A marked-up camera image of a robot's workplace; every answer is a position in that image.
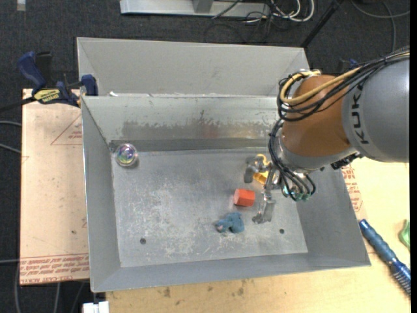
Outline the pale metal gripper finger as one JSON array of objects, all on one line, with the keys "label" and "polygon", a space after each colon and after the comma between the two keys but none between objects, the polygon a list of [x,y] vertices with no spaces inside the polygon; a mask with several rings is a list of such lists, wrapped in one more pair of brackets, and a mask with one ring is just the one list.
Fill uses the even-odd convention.
[{"label": "pale metal gripper finger", "polygon": [[244,182],[251,183],[255,173],[262,173],[265,171],[264,156],[249,156],[246,158],[246,169],[244,172]]},{"label": "pale metal gripper finger", "polygon": [[259,204],[257,213],[252,218],[255,224],[263,224],[272,220],[272,215],[276,205],[276,199],[263,199]]}]

